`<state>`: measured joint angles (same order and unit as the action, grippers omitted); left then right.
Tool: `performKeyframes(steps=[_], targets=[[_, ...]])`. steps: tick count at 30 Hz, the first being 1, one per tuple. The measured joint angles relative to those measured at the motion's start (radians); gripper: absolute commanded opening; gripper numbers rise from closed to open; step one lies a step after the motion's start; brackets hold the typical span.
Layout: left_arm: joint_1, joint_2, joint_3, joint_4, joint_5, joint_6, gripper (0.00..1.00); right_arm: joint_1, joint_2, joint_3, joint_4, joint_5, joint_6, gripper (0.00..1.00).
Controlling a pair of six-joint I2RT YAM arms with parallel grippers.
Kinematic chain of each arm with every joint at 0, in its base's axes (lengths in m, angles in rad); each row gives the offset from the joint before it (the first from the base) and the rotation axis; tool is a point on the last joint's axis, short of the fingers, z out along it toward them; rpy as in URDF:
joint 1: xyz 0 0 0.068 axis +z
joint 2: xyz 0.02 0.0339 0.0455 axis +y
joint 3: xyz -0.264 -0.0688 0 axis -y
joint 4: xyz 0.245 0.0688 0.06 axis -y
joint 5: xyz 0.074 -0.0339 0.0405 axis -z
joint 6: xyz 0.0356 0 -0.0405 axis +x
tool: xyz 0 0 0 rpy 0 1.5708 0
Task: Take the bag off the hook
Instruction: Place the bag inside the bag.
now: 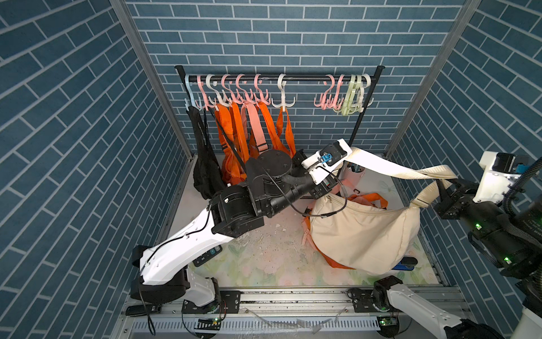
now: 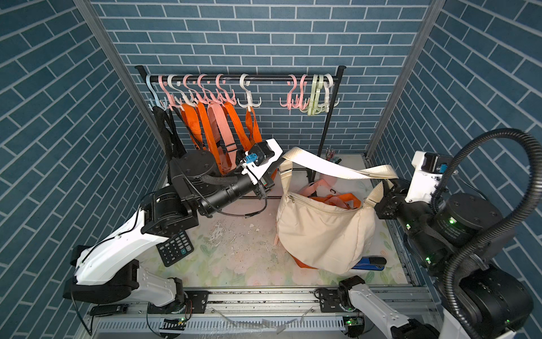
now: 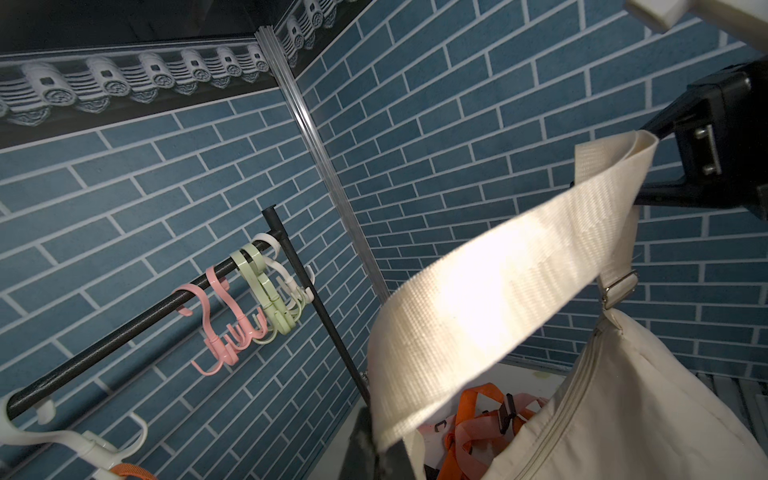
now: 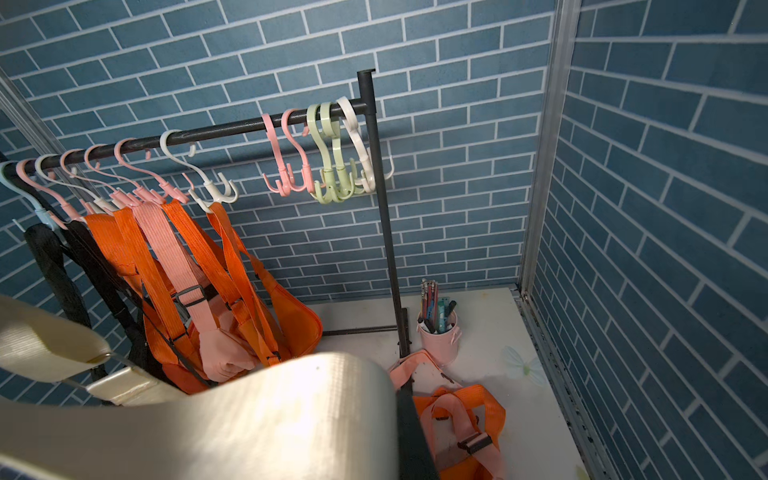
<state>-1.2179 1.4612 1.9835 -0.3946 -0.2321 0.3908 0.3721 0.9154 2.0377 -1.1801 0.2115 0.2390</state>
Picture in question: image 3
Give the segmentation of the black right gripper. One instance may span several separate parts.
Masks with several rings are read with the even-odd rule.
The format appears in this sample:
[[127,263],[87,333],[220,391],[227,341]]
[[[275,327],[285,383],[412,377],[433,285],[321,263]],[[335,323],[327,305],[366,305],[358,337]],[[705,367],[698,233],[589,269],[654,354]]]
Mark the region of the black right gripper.
[[677,142],[684,175],[646,183],[637,205],[730,209],[767,217],[767,58],[687,86],[642,128]]

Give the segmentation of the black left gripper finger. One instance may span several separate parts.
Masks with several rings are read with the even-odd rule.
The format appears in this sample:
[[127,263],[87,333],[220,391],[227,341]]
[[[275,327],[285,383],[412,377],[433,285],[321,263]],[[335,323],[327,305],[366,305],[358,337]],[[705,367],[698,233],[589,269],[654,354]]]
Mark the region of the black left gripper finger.
[[348,446],[338,476],[339,480],[379,480],[380,458],[372,438],[369,408],[361,408],[348,439]]

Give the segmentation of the bright orange crescent bag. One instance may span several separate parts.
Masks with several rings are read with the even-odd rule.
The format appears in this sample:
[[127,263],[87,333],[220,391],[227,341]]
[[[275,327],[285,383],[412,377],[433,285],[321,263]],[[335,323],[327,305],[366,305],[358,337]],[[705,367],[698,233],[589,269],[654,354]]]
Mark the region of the bright orange crescent bag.
[[446,454],[437,478],[481,479],[521,426],[512,395],[491,383],[464,390],[444,436]]

